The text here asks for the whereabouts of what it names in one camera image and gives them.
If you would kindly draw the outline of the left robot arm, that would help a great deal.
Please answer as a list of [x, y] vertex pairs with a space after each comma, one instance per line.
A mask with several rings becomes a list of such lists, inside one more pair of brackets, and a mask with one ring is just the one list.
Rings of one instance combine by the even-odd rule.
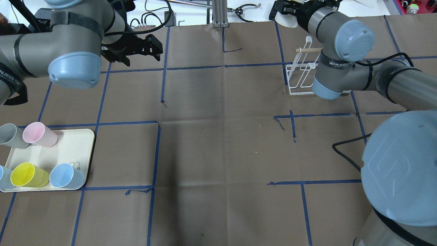
[[95, 87], [102, 58], [130, 66], [128, 56], [150, 55], [157, 61], [162, 43], [156, 28], [133, 31], [124, 0], [47, 0], [50, 28], [37, 33], [1, 36], [1, 105], [28, 101], [26, 78], [49, 77], [73, 89]]

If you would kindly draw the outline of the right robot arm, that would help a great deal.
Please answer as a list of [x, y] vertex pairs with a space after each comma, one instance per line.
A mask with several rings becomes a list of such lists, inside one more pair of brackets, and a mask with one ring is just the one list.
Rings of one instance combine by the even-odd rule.
[[339, 0], [275, 0], [269, 19], [299, 27], [323, 45], [312, 84], [320, 98], [345, 91], [375, 91], [406, 111], [371, 134], [359, 167], [372, 212], [354, 246], [436, 245], [436, 78], [414, 67], [405, 53], [371, 62], [373, 30], [338, 11]]

